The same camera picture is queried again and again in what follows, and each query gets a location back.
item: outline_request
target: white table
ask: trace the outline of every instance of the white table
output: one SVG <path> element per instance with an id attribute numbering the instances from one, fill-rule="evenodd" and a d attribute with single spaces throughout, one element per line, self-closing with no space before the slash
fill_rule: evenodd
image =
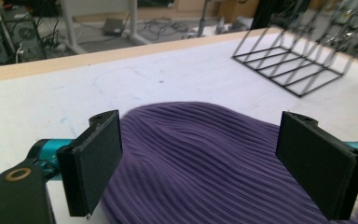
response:
<path id="1" fill-rule="evenodd" d="M 358 61 L 345 77 L 300 99 L 230 58 L 243 36 L 0 67 L 0 173 L 41 138 L 76 138 L 95 114 L 119 109 L 125 116 L 159 102 L 209 102 L 274 124 L 290 110 L 343 141 L 358 140 Z M 48 190 L 58 223 L 107 223 L 100 208 L 90 222 L 69 217 L 61 182 L 48 182 Z"/>

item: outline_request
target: ribbed fabric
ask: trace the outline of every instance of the ribbed fabric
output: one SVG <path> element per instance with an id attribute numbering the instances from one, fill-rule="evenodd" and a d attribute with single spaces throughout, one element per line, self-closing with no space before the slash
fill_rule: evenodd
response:
<path id="1" fill-rule="evenodd" d="M 218 105 L 136 108 L 104 211 L 112 223 L 329 223 L 276 158 L 278 131 Z"/>

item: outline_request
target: floor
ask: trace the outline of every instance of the floor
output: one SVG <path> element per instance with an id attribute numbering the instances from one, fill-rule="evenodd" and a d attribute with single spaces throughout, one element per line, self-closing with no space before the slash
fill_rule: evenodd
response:
<path id="1" fill-rule="evenodd" d="M 307 24 L 316 12 L 308 10 L 303 15 L 301 23 Z M 314 29 L 309 36 L 306 37 L 317 40 L 325 32 L 327 28 L 328 18 L 331 13 L 323 12 L 319 14 L 314 23 Z M 209 27 L 209 31 L 206 31 L 208 35 L 214 35 L 214 27 L 218 23 L 217 18 L 209 18 L 206 21 L 206 26 Z M 161 43 L 173 40 L 180 40 L 183 37 L 188 36 L 189 33 L 196 32 L 199 26 L 199 19 L 188 20 L 176 20 L 164 18 L 155 18 L 151 21 L 138 21 L 138 33 L 144 38 L 150 40 L 152 43 Z M 76 22 L 75 32 L 77 34 L 77 43 L 85 49 L 87 52 L 97 52 L 110 49 L 123 49 L 128 47 L 134 47 L 135 45 L 129 40 L 128 35 L 125 33 L 122 37 L 112 37 L 103 35 L 104 21 L 100 22 Z M 336 34 L 340 27 L 335 26 L 330 30 L 330 34 Z M 38 26 L 39 34 L 43 36 L 51 35 L 56 32 L 57 46 L 54 48 L 46 48 L 48 58 L 58 58 L 64 56 L 74 55 L 64 44 L 65 39 L 65 26 L 62 17 L 58 18 L 43 18 L 41 24 Z M 348 53 L 358 58 L 358 50 L 349 49 Z"/>

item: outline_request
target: gray floor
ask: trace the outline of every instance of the gray floor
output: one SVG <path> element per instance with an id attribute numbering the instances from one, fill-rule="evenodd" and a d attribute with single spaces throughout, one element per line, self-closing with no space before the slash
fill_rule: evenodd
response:
<path id="1" fill-rule="evenodd" d="M 315 11 L 308 10 L 302 17 L 301 23 L 307 24 L 315 14 Z M 328 20 L 331 13 L 323 12 L 318 15 L 313 25 L 310 39 L 317 40 L 325 33 Z M 216 18 L 207 19 L 207 26 L 215 26 L 218 23 Z M 112 36 L 103 35 L 104 22 L 76 22 L 75 32 L 77 34 L 77 43 L 84 48 L 87 52 L 97 52 L 110 49 L 123 49 L 134 47 L 135 45 L 130 42 L 128 36 L 124 33 L 122 37 L 115 38 Z M 152 43 L 168 42 L 173 40 L 180 40 L 189 32 L 195 32 L 195 28 L 199 26 L 199 19 L 179 20 L 172 21 L 169 19 L 156 18 L 152 21 L 138 21 L 138 33 L 144 38 L 150 40 Z M 329 34 L 336 34 L 340 27 L 335 26 L 329 30 Z M 47 36 L 54 31 L 59 31 L 57 34 L 58 42 L 63 43 L 65 39 L 65 26 L 62 17 L 58 18 L 43 18 L 42 23 L 39 25 L 40 35 Z M 46 49 L 48 58 L 57 58 L 74 55 L 74 53 L 67 49 L 64 44 L 60 44 L 57 48 Z M 348 53 L 358 57 L 358 50 L 348 50 Z"/>

